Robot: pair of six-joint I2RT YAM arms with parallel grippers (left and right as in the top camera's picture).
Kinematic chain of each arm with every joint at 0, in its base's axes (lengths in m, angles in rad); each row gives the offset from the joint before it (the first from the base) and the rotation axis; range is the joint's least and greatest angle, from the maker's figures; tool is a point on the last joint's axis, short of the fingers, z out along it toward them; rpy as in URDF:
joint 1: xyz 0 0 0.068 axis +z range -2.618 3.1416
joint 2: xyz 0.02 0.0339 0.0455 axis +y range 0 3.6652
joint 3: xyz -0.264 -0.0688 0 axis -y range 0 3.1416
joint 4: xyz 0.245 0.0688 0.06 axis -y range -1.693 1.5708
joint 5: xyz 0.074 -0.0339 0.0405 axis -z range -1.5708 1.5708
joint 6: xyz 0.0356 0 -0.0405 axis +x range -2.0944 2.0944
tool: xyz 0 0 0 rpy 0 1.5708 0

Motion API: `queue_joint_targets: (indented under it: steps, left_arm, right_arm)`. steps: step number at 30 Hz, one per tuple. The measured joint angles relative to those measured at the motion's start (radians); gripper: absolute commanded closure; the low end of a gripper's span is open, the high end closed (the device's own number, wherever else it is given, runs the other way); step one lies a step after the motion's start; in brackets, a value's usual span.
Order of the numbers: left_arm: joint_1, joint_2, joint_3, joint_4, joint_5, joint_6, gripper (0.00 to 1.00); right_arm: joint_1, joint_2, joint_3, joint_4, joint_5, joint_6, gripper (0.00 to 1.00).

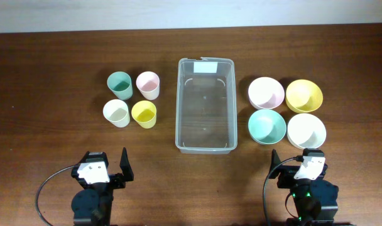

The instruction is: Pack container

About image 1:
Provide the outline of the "green plastic bowl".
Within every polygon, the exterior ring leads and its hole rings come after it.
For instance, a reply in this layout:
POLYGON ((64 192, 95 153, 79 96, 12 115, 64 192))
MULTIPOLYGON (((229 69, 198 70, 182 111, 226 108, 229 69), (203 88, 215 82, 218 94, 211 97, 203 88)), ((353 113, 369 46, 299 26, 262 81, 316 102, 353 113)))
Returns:
POLYGON ((287 125, 284 118, 276 111, 262 109, 250 116, 248 131, 257 143, 270 145, 280 142, 285 137, 287 125))

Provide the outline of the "white plastic bowl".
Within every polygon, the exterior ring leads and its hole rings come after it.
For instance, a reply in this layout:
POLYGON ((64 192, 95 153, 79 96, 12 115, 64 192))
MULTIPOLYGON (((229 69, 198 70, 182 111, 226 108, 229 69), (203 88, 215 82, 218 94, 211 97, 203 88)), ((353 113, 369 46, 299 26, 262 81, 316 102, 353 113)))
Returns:
POLYGON ((326 140, 324 123, 312 114, 297 114, 287 124, 287 138, 299 149, 319 148, 326 140))

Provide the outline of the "white plastic cup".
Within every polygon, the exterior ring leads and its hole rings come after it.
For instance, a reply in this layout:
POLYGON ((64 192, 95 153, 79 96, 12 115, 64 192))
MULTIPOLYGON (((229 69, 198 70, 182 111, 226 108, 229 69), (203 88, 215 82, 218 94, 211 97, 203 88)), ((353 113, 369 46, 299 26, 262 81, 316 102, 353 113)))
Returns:
POLYGON ((120 99, 107 102, 102 110, 103 116, 116 127, 126 127, 130 122, 127 104, 120 99))

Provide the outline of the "yellow plastic cup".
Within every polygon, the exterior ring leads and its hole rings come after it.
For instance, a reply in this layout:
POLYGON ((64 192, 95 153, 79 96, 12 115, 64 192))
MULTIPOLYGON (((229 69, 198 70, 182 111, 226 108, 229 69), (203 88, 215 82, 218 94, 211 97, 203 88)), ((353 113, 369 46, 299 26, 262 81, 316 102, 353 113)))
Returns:
POLYGON ((151 129, 156 124, 157 109, 154 103, 142 100, 134 104, 132 118, 144 129, 151 129))

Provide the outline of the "pink plastic bowl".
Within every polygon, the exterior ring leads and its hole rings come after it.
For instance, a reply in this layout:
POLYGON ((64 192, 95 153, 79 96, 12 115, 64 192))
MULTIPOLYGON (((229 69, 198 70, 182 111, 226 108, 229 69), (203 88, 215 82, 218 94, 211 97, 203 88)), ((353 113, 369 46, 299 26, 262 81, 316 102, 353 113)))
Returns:
POLYGON ((251 105, 260 109, 274 109, 282 104, 285 91, 281 83, 270 77, 260 77, 248 87, 248 98, 251 105))

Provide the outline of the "yellow plastic bowl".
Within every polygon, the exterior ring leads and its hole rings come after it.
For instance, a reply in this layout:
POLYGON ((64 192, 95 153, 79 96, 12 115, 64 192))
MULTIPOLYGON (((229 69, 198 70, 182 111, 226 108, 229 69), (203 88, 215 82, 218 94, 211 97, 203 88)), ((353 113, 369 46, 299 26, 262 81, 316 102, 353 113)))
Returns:
POLYGON ((324 100, 320 87, 304 79, 290 83, 285 95, 287 106, 296 113, 313 112, 322 105, 324 100))

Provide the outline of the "green plastic cup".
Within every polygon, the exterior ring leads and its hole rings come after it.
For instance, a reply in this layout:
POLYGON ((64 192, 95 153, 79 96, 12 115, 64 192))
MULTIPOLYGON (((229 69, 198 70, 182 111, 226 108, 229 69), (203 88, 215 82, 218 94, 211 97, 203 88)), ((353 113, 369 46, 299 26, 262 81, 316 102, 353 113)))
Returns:
POLYGON ((107 86, 121 100, 128 100, 133 96, 132 80, 126 72, 110 74, 107 79, 107 86))

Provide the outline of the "pink plastic cup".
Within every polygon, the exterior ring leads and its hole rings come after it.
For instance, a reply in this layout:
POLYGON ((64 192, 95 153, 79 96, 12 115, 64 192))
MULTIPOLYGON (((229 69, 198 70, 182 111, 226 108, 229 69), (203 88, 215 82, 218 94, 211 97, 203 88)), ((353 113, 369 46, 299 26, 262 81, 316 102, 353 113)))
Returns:
POLYGON ((155 100, 160 94, 160 78, 155 72, 143 72, 136 79, 136 86, 144 98, 155 100))

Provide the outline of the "clear plastic storage container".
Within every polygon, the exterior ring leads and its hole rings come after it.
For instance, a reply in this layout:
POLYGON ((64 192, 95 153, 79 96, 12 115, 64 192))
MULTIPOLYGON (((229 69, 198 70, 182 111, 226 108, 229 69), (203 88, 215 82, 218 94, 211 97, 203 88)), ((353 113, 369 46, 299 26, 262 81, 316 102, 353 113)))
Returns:
POLYGON ((202 57, 179 61, 175 145, 187 154, 228 154, 237 147, 232 60, 202 57))

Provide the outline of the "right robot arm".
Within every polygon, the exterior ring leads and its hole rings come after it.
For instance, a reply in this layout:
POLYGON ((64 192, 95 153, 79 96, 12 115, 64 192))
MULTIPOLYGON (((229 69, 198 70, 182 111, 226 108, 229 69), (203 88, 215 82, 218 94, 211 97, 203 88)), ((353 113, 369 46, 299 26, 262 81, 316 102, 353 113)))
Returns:
POLYGON ((327 165, 325 154, 319 149, 305 148, 301 155, 279 159, 275 150, 271 153, 269 173, 263 185, 263 209, 270 225, 266 207, 268 180, 277 179, 277 187, 289 190, 297 211, 285 222, 286 225, 334 225, 338 211, 339 187, 324 180, 327 165))

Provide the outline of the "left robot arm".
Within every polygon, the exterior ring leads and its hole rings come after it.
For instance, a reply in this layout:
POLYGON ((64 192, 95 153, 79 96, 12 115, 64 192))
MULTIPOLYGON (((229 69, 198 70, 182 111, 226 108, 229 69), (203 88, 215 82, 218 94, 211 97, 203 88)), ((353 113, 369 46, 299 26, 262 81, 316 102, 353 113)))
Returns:
POLYGON ((109 174, 109 162, 105 152, 86 152, 71 172, 83 188, 72 199, 74 225, 107 226, 111 224, 114 190, 123 189, 134 180, 127 150, 121 154, 119 167, 122 172, 109 174))

